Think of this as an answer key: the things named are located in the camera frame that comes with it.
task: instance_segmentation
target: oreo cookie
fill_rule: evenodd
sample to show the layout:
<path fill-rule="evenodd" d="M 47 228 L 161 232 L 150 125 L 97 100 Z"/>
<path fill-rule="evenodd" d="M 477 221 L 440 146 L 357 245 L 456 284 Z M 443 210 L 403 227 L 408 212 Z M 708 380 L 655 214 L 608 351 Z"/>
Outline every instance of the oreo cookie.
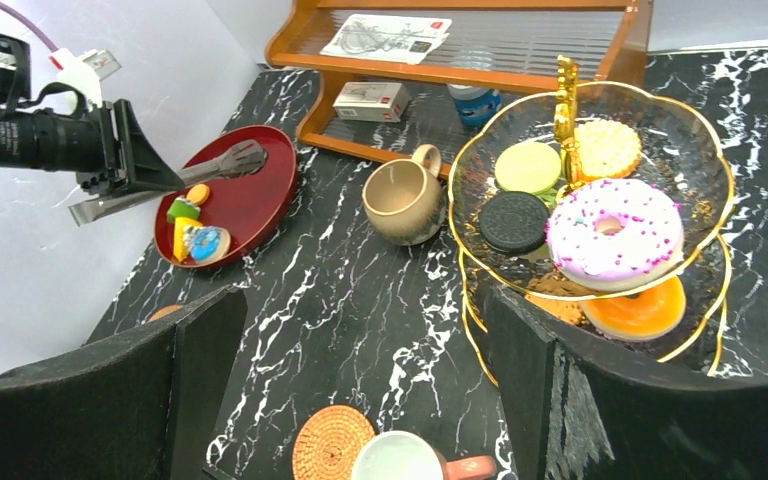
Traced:
<path fill-rule="evenodd" d="M 478 212 L 478 229 L 494 250 L 522 255 L 546 241 L 549 209 L 525 192 L 500 192 Z"/>

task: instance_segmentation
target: donut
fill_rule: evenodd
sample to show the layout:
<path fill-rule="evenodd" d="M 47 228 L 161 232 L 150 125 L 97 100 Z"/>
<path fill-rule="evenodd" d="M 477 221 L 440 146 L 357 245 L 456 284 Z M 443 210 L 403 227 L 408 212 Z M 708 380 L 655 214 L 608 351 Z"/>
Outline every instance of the donut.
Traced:
<path fill-rule="evenodd" d="M 640 163 L 640 135 L 613 120 L 593 120 L 575 129 L 581 161 L 581 181 L 624 178 Z"/>
<path fill-rule="evenodd" d="M 680 205 L 636 179 L 601 179 L 572 192 L 546 223 L 558 270 L 579 285 L 620 292 L 684 259 Z"/>
<path fill-rule="evenodd" d="M 219 227 L 187 227 L 184 241 L 199 265 L 221 260 L 231 247 L 231 235 Z"/>
<path fill-rule="evenodd" d="M 606 336 L 645 342 L 666 335 L 681 323 L 687 296 L 679 277 L 673 277 L 633 297 L 597 298 L 580 302 L 580 306 L 587 320 Z"/>
<path fill-rule="evenodd" d="M 504 190 L 538 195 L 560 178 L 561 156 L 545 143 L 518 143 L 499 155 L 493 175 Z"/>

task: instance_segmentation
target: tongs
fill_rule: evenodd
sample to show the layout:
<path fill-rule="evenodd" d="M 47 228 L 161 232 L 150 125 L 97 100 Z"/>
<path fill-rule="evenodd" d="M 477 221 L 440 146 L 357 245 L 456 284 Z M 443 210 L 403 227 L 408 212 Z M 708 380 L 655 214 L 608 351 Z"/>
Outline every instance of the tongs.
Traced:
<path fill-rule="evenodd" d="M 266 164 L 266 150 L 254 140 L 245 140 L 235 144 L 225 153 L 206 162 L 187 167 L 178 176 L 187 188 L 216 178 L 236 178 L 252 175 Z M 169 192 L 150 191 L 129 193 L 120 196 L 101 195 L 69 207 L 72 218 L 78 226 L 92 223 L 100 218 L 121 212 L 134 205 L 148 202 Z"/>

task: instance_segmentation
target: round red plate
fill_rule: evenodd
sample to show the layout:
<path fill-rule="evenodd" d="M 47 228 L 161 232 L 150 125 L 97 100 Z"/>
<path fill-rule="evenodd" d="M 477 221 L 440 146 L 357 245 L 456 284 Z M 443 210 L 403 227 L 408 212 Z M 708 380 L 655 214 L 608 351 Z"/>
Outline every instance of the round red plate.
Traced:
<path fill-rule="evenodd" d="M 222 227 L 231 234 L 228 255 L 209 265 L 197 265 L 192 258 L 183 263 L 172 256 L 175 226 L 166 221 L 166 211 L 186 190 L 163 197 L 154 220 L 154 244 L 160 255 L 183 268 L 219 267 L 250 253 L 266 240 L 290 209 L 296 193 L 298 170 L 296 150 L 287 135 L 265 125 L 238 128 L 217 138 L 184 165 L 206 162 L 225 153 L 234 144 L 255 140 L 267 152 L 266 165 L 254 175 L 207 182 L 210 197 L 201 206 L 199 222 Z"/>

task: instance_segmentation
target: rattan coaster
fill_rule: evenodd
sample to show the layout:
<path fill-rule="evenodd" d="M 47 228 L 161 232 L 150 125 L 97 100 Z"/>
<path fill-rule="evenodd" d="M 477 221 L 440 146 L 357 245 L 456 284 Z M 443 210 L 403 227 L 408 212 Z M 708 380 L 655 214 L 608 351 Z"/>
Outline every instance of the rattan coaster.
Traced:
<path fill-rule="evenodd" d="M 375 437 L 372 424 L 346 405 L 316 412 L 304 424 L 293 447 L 296 480 L 349 480 L 360 450 Z"/>

